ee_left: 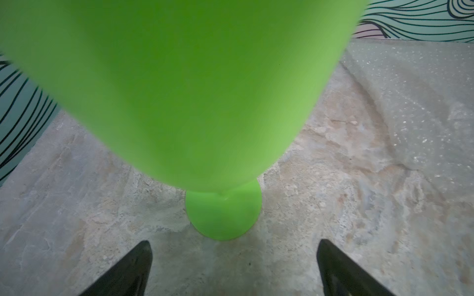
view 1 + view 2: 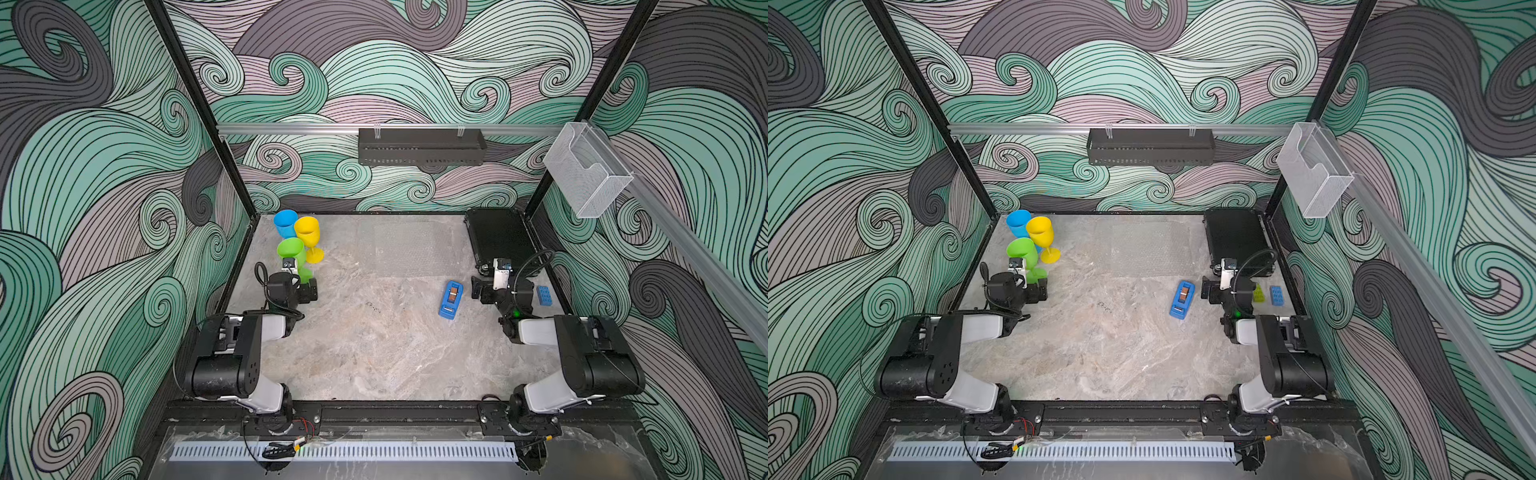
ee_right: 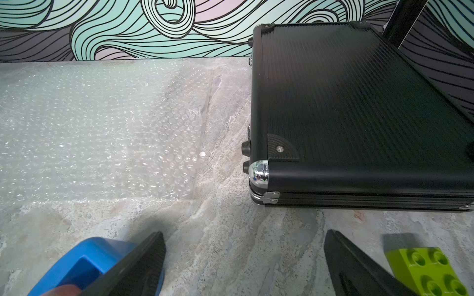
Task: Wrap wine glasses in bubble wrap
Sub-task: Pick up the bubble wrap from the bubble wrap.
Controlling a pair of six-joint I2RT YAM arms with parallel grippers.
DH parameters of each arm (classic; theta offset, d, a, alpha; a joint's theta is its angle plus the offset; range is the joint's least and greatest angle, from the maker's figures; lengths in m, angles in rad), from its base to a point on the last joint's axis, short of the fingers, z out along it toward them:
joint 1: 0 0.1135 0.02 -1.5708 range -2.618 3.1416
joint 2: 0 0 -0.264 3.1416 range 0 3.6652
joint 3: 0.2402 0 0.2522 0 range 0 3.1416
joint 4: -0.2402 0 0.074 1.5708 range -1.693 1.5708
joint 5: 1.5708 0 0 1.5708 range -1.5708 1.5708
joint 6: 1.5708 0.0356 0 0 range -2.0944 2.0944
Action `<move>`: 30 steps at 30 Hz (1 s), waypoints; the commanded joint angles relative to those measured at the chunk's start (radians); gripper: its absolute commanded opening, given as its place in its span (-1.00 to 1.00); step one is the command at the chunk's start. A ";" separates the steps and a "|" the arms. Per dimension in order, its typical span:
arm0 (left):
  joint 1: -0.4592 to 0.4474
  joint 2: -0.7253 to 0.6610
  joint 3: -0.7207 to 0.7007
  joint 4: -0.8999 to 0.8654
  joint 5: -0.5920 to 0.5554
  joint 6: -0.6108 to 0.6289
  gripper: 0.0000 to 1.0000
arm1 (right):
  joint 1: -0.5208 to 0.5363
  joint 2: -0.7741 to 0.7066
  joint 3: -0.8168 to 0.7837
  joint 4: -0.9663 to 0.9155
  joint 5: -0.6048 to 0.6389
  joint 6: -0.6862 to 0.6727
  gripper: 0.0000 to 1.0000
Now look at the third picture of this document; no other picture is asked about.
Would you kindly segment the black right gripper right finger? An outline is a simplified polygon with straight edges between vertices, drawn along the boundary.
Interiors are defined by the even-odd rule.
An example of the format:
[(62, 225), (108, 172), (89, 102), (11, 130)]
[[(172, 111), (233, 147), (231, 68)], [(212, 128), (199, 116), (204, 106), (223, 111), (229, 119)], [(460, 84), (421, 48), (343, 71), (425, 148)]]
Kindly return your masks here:
[(327, 231), (324, 253), (337, 296), (415, 295), (339, 231)]

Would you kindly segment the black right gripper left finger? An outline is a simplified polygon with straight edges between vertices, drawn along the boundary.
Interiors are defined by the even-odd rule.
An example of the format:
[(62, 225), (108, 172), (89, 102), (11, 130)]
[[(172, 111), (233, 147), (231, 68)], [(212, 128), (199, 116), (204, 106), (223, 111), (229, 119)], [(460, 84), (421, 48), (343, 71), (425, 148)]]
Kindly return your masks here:
[(161, 232), (150, 234), (83, 296), (158, 296), (164, 283), (166, 246)]

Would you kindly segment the clear bubble wrap sheet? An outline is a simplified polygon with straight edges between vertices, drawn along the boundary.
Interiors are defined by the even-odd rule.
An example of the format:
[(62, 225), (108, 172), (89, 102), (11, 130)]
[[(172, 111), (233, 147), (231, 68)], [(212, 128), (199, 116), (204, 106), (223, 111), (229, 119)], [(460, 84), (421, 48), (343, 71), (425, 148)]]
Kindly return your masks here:
[(212, 91), (202, 60), (1, 65), (1, 202), (191, 196)]

